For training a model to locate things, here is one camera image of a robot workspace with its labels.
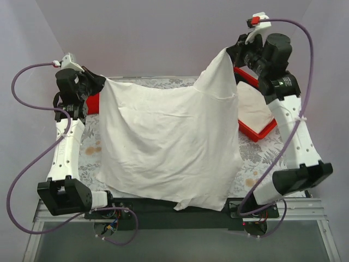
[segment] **cable tie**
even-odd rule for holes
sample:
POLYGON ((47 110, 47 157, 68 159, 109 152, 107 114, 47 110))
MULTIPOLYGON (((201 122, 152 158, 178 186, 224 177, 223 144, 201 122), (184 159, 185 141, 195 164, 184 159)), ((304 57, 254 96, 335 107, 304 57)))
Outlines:
POLYGON ((77 138, 76 138, 75 136, 73 136, 73 135, 68 135, 68 134, 66 134, 65 137, 66 137, 66 138, 74 138, 74 140, 75 140, 76 142, 78 142, 80 146, 82 145, 81 141, 80 141, 79 139, 77 139, 77 138))
POLYGON ((302 117, 296 116, 296 117, 294 118, 294 120, 296 120, 296 121, 301 121, 301 122, 305 122, 307 119, 306 119, 306 117, 304 117, 304 116, 302 116, 302 117))

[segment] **white bracket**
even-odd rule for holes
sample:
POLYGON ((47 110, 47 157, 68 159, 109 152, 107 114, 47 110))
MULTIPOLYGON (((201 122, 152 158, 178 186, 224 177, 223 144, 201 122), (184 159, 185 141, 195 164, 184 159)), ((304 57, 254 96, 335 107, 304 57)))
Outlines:
MULTIPOLYGON (((267 16, 265 12, 254 14, 252 17, 256 17, 256 16, 259 16, 260 20, 269 18, 269 16, 267 16)), ((270 22, 263 22, 256 25, 253 31, 249 33, 249 35, 247 36, 245 44, 252 43, 255 40, 256 35, 263 34, 271 26, 272 26, 272 23, 270 22)))
MULTIPOLYGON (((293 95, 284 97, 284 100, 275 99, 268 104, 268 107, 278 123, 282 141, 286 142, 296 121, 299 120, 300 97, 293 95)), ((305 166, 318 165, 319 160, 321 160, 311 141, 305 118, 300 120, 298 129, 285 153, 288 169, 299 168, 301 164, 305 164, 305 166)))
POLYGON ((80 67, 76 63, 75 56, 72 53, 67 53, 63 58, 61 62, 61 69, 71 68, 75 71, 84 72, 82 67, 80 67))
MULTIPOLYGON (((57 139, 59 139, 67 127, 68 119, 62 119, 56 122, 57 139)), ((80 140, 85 125, 81 120, 71 119, 71 126, 65 138, 56 146, 53 155, 51 170, 47 176, 53 181, 64 180, 65 176, 79 178, 78 160, 80 150, 80 140)))

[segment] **white cloth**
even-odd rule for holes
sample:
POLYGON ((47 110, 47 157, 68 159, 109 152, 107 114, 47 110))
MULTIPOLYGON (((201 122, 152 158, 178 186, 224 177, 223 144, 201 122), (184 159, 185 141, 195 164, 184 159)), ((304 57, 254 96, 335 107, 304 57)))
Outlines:
POLYGON ((249 84, 238 83, 239 120, 259 134, 273 119, 264 96, 249 84))
POLYGON ((238 98, 225 49, 193 86, 160 90, 107 79, 100 93, 101 170, 121 192, 221 210, 242 166, 238 98))

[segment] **red tray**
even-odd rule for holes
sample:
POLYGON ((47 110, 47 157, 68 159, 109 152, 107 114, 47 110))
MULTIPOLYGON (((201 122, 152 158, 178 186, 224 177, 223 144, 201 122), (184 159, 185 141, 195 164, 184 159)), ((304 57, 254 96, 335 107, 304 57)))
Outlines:
MULTIPOLYGON (((244 70, 241 70, 240 68, 235 67, 234 72, 239 74, 242 78, 246 80, 248 84, 253 86, 254 88, 258 88, 258 80, 255 79, 253 76, 246 73, 244 70)), ((257 142, 258 140, 261 140, 267 136, 267 134, 270 133, 276 127, 277 123, 276 120, 273 119, 259 134, 254 132, 251 128, 246 126, 243 122, 239 120, 239 130, 241 133, 248 136, 253 142, 257 142)))
MULTIPOLYGON (((258 80, 255 79, 253 76, 250 76, 248 73, 241 70, 240 68, 234 68, 234 72, 239 74, 243 79, 245 79, 248 84, 250 84, 254 88, 258 88, 258 80)), ((86 103, 88 106, 88 115, 99 113, 99 94, 89 97, 86 103)), ((243 134, 248 136, 253 142, 257 142, 258 140, 265 138, 267 134, 269 134, 270 131, 274 129, 274 127, 276 127, 275 119, 272 120, 259 134, 257 134, 239 120, 239 130, 243 134)))

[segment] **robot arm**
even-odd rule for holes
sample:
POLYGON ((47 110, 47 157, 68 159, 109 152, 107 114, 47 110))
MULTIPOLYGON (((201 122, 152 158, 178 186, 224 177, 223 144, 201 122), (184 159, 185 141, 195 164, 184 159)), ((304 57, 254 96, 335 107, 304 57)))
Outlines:
MULTIPOLYGON (((274 33, 263 44, 260 33, 271 24, 259 23, 259 20, 267 18, 265 13, 253 15, 247 24, 254 30, 240 35, 237 43, 227 48, 227 52, 235 67, 248 66, 258 75, 258 89, 276 119, 285 142, 300 120, 300 89, 296 78, 286 71, 292 52, 290 38, 274 33)), ((247 200, 243 212, 269 204, 290 193, 312 188, 333 172, 331 163, 324 164, 314 148, 305 119, 300 120, 285 155, 288 169, 274 172, 270 182, 258 186, 247 200)))
MULTIPOLYGON (((55 148, 51 170, 46 182, 38 183, 38 194, 54 216, 111 206, 109 191, 94 192, 80 182, 78 160, 80 140, 87 115, 86 99, 99 93, 105 78, 90 72, 75 63, 72 54, 67 54, 58 64, 56 74, 59 92, 53 101, 54 107, 62 108, 71 117, 71 126, 66 137, 55 148)), ((68 119, 56 111, 57 139, 65 131, 68 119)))

